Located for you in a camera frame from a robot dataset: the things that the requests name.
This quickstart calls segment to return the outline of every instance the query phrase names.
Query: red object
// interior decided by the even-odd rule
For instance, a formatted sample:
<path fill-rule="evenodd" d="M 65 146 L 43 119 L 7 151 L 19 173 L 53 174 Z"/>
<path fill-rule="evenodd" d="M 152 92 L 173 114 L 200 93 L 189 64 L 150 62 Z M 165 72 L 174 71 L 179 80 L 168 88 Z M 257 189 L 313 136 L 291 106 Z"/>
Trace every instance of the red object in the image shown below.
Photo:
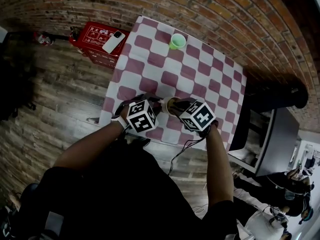
<path fill-rule="evenodd" d="M 116 31 L 125 34 L 125 38 L 111 53 L 107 53 L 102 46 Z M 114 69 L 129 34 L 130 32 L 116 27 L 88 21 L 80 36 L 75 39 L 70 35 L 69 41 L 84 56 L 88 56 L 94 64 Z"/>

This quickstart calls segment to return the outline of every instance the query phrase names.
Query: hand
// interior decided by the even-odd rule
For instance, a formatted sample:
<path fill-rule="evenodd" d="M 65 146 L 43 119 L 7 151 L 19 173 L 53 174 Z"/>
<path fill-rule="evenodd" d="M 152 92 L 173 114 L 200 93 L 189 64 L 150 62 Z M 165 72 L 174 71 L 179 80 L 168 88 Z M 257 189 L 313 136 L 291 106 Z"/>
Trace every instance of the hand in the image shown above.
<path fill-rule="evenodd" d="M 128 123 L 128 120 L 127 120 L 128 111 L 129 111 L 129 105 L 125 105 L 120 112 L 120 116 L 126 123 Z"/>

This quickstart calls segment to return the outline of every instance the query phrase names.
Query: wire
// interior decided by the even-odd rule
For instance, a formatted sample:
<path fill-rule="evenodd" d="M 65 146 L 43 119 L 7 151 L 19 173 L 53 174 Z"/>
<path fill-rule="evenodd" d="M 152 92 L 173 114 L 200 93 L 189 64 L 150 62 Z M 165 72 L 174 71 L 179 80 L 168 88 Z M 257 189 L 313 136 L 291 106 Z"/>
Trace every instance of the wire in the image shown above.
<path fill-rule="evenodd" d="M 188 140 L 184 143 L 182 150 L 181 150 L 178 154 L 176 154 L 176 156 L 175 156 L 174 158 L 171 159 L 171 162 L 170 162 L 170 170 L 169 170 L 168 176 L 171 174 L 171 172 L 172 172 L 172 170 L 173 170 L 173 168 L 174 168 L 174 160 L 175 160 L 180 154 L 182 154 L 186 149 L 192 147 L 192 146 L 195 145 L 195 144 L 198 144 L 199 142 L 202 142 L 206 137 L 207 137 L 207 136 L 204 136 L 204 137 L 202 137 L 202 138 L 200 138 L 200 139 L 196 139 L 196 140 L 188 139 Z"/>

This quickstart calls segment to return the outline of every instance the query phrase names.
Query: curved brick wall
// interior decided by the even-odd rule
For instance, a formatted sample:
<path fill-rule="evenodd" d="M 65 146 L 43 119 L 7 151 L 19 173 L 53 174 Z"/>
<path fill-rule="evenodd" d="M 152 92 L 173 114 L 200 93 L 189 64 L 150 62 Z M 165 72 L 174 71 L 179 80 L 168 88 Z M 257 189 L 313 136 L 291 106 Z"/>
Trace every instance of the curved brick wall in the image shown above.
<path fill-rule="evenodd" d="M 283 82 L 283 75 L 295 74 L 310 99 L 306 108 L 291 111 L 303 129 L 318 131 L 317 70 L 282 0 L 0 0 L 0 5 L 0 25 L 60 35 L 89 20 L 125 30 L 141 14 L 165 22 L 233 58 L 248 69 L 251 82 Z"/>

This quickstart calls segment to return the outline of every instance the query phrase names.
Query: black shirt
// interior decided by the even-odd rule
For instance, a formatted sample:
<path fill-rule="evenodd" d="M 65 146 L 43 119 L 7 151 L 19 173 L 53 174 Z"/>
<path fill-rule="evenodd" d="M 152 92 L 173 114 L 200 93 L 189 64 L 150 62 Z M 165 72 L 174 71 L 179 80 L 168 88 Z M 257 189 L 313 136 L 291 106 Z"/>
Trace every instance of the black shirt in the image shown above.
<path fill-rule="evenodd" d="M 219 202 L 199 219 L 152 155 L 119 141 L 84 174 L 62 167 L 47 170 L 21 205 L 21 238 L 42 232 L 49 211 L 64 217 L 61 239 L 207 234 L 239 239 L 233 202 Z"/>

